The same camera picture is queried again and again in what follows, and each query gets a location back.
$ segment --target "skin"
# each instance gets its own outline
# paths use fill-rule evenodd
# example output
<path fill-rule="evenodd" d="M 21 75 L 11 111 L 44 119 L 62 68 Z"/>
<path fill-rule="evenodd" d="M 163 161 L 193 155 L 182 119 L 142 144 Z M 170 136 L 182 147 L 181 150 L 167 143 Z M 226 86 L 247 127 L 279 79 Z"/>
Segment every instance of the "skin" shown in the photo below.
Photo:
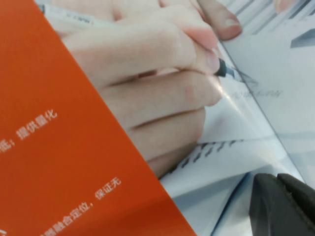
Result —
<path fill-rule="evenodd" d="M 232 39 L 242 27 L 216 0 L 92 2 L 53 0 L 116 27 L 65 35 L 63 42 L 161 177 L 195 147 L 204 106 L 220 100 L 221 87 L 212 76 L 219 67 L 216 34 Z M 293 2 L 274 5 L 281 12 Z"/>

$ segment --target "fingernail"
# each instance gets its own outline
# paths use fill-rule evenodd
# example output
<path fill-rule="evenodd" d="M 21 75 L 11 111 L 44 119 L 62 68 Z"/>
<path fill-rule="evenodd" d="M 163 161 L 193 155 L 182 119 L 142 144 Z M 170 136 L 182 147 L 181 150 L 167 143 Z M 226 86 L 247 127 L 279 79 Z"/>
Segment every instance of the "fingernail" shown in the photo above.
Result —
<path fill-rule="evenodd" d="M 226 28 L 228 28 L 230 26 L 239 26 L 240 23 L 234 19 L 226 19 L 224 25 Z"/>
<path fill-rule="evenodd" d="M 274 5 L 278 13 L 287 10 L 290 6 L 295 3 L 295 0 L 275 0 Z"/>
<path fill-rule="evenodd" d="M 218 56 L 213 51 L 207 51 L 207 63 L 211 73 L 216 73 L 220 68 Z"/>

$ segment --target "black object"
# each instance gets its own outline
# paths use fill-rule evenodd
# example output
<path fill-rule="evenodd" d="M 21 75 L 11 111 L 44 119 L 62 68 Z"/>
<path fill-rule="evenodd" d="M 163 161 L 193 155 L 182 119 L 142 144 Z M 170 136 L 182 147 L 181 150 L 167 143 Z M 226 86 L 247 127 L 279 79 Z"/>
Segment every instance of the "black object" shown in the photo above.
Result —
<path fill-rule="evenodd" d="M 253 236 L 315 236 L 315 191 L 288 174 L 254 177 Z"/>
<path fill-rule="evenodd" d="M 291 48 L 315 46 L 315 29 L 310 29 L 304 34 L 296 37 L 291 42 Z"/>
<path fill-rule="evenodd" d="M 220 68 L 215 73 L 215 75 L 216 76 L 225 77 L 226 76 L 226 71 L 227 71 L 225 61 L 223 61 L 222 59 L 219 59 L 219 61 L 220 61 Z"/>

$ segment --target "knuckle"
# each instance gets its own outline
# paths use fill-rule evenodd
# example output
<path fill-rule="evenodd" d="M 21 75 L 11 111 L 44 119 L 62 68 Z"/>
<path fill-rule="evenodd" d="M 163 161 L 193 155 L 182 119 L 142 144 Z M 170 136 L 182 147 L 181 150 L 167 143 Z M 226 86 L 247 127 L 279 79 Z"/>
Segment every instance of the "knuckle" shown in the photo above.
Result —
<path fill-rule="evenodd" d="M 162 5 L 162 7 L 167 7 L 167 8 L 172 8 L 174 6 L 190 6 L 192 5 L 190 3 L 190 1 L 187 0 L 182 0 L 181 2 L 174 2 L 174 0 L 159 0 L 160 4 Z"/>
<path fill-rule="evenodd" d="M 195 141 L 199 140 L 203 134 L 203 127 L 205 123 L 206 112 L 204 108 L 195 112 L 195 129 L 193 132 L 193 138 Z"/>
<path fill-rule="evenodd" d="M 198 109 L 207 103 L 209 82 L 206 76 L 196 72 L 185 72 L 183 81 L 184 100 L 189 109 Z"/>
<path fill-rule="evenodd" d="M 190 15 L 192 13 L 192 11 L 191 11 L 192 8 L 187 6 L 187 5 L 184 5 L 184 4 L 173 5 L 170 7 L 170 9 L 172 9 L 173 13 L 177 17 L 183 17 L 183 14 L 185 14 L 185 16 L 187 16 L 187 15 Z"/>
<path fill-rule="evenodd" d="M 180 59 L 181 54 L 183 54 L 182 34 L 184 33 L 173 24 L 166 24 L 164 26 L 160 40 L 162 40 L 165 46 L 168 63 L 175 64 Z"/>

